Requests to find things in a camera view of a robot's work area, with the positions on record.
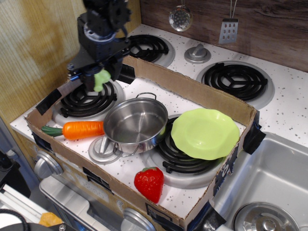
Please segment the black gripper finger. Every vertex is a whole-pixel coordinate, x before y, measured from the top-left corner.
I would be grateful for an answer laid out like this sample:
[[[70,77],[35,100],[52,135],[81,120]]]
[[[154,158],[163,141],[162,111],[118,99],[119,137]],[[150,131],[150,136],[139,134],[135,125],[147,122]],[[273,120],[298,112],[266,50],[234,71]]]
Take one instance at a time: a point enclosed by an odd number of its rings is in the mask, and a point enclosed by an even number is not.
[[[84,74],[83,84],[85,85],[87,91],[93,92],[95,86],[94,74]]]
[[[107,71],[111,75],[112,80],[117,80],[123,66],[123,58],[122,57],[111,57],[108,60]]]

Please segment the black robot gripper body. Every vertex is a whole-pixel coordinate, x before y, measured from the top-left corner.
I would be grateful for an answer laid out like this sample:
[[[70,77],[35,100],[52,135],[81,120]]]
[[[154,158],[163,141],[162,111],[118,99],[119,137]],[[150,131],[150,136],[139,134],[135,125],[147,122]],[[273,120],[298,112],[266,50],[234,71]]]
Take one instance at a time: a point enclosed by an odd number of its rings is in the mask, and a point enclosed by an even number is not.
[[[130,13],[95,15],[83,13],[77,18],[80,49],[67,65],[69,79],[83,81],[84,74],[97,74],[107,70],[108,60],[124,58],[129,54],[130,40],[125,24]]]

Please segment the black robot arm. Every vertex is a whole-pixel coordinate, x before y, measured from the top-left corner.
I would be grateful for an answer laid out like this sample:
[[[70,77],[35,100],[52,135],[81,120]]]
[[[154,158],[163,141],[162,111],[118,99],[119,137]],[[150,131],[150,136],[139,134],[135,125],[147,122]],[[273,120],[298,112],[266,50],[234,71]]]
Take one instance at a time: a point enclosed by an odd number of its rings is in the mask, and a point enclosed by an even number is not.
[[[130,40],[125,24],[131,10],[126,0],[85,0],[86,12],[77,18],[79,52],[67,65],[70,80],[80,79],[88,91],[101,91],[106,80],[98,80],[103,70],[117,80]]]

